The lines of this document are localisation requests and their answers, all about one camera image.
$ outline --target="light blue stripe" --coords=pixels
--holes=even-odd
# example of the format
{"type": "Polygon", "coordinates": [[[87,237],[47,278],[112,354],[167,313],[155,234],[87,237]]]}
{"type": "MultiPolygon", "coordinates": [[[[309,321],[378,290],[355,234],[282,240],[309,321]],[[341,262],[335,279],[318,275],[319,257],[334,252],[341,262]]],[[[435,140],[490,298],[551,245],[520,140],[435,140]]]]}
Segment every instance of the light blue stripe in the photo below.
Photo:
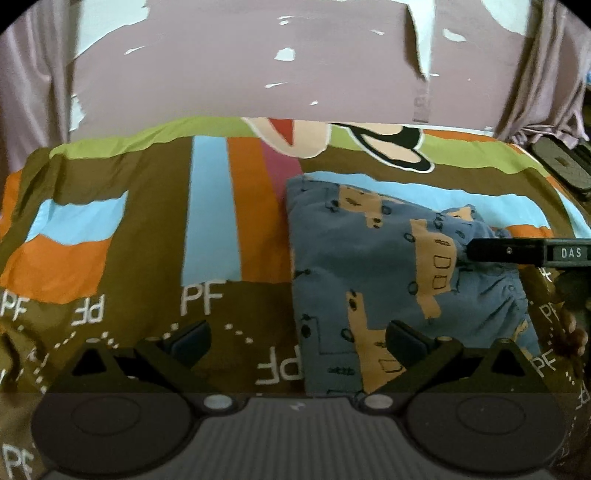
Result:
{"type": "Polygon", "coordinates": [[[127,192],[118,199],[95,200],[86,205],[58,205],[45,200],[31,224],[27,239],[44,235],[62,245],[99,242],[113,236],[125,211],[127,192]]]}
{"type": "Polygon", "coordinates": [[[511,225],[550,227],[544,212],[528,197],[508,194],[493,197],[463,190],[445,190],[417,183],[377,181],[363,174],[344,175],[327,171],[306,173],[314,180],[343,183],[372,192],[396,197],[441,212],[450,208],[474,205],[490,226],[506,228],[511,225]]]}
{"type": "Polygon", "coordinates": [[[241,279],[228,146],[224,137],[193,137],[183,287],[241,279]]]}
{"type": "Polygon", "coordinates": [[[560,195],[560,200],[562,200],[562,204],[566,209],[566,213],[569,214],[570,224],[573,227],[574,237],[575,238],[591,238],[591,228],[587,225],[585,218],[579,212],[579,209],[575,207],[573,202],[571,202],[567,197],[562,195],[558,190],[556,190],[558,195],[560,195]]]}

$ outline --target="pink stripe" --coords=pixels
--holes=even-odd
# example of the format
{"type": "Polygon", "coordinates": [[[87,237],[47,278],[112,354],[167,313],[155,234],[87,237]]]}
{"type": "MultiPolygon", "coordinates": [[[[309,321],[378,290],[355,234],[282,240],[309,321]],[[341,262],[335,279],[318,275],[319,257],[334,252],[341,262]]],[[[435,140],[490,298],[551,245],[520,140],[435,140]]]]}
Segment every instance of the pink stripe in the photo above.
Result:
{"type": "Polygon", "coordinates": [[[279,153],[263,140],[261,140],[261,145],[273,191],[279,204],[282,204],[285,200],[285,184],[287,180],[302,174],[300,160],[279,153]]]}

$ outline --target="purple curtain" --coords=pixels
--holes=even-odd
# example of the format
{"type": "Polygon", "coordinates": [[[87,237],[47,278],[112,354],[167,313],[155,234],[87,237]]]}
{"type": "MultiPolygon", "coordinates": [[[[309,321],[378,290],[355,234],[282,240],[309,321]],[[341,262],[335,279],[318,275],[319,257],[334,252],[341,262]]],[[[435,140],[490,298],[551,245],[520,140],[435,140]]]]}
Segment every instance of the purple curtain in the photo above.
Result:
{"type": "Polygon", "coordinates": [[[40,0],[0,35],[0,160],[9,172],[36,149],[68,140],[69,6],[40,0]]]}
{"type": "Polygon", "coordinates": [[[552,135],[573,148],[588,140],[583,128],[591,30],[557,0],[544,0],[517,97],[498,138],[528,145],[552,135]]]}

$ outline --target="black shoe print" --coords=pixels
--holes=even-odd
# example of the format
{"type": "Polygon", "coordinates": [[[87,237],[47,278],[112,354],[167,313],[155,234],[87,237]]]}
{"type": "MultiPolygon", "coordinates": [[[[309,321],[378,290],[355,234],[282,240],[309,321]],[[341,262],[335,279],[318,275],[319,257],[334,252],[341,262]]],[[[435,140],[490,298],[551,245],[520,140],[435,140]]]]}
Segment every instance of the black shoe print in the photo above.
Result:
{"type": "Polygon", "coordinates": [[[334,124],[338,127],[344,127],[349,129],[355,139],[360,145],[366,149],[373,156],[389,163],[393,167],[398,167],[403,170],[412,170],[418,173],[426,173],[433,170],[433,164],[425,158],[420,152],[415,150],[421,141],[421,131],[418,128],[403,127],[397,134],[382,135],[366,128],[357,127],[355,125],[348,124],[334,124]],[[399,160],[397,158],[389,158],[384,153],[380,152],[364,139],[364,137],[371,137],[382,142],[391,143],[402,148],[406,148],[414,152],[419,157],[419,162],[407,162],[405,160],[399,160]]]}

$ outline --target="folded cloth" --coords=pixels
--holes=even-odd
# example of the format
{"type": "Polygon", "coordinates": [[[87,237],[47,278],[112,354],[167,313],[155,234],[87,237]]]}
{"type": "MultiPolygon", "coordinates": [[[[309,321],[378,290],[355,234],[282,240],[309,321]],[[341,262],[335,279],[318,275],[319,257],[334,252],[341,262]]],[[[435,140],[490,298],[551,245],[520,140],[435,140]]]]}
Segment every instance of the folded cloth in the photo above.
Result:
{"type": "Polygon", "coordinates": [[[287,207],[307,394],[370,393],[400,375],[384,344],[395,319],[467,347],[512,338],[540,354],[517,267],[466,256],[473,238],[510,237],[473,206],[435,212],[299,176],[287,207]]]}

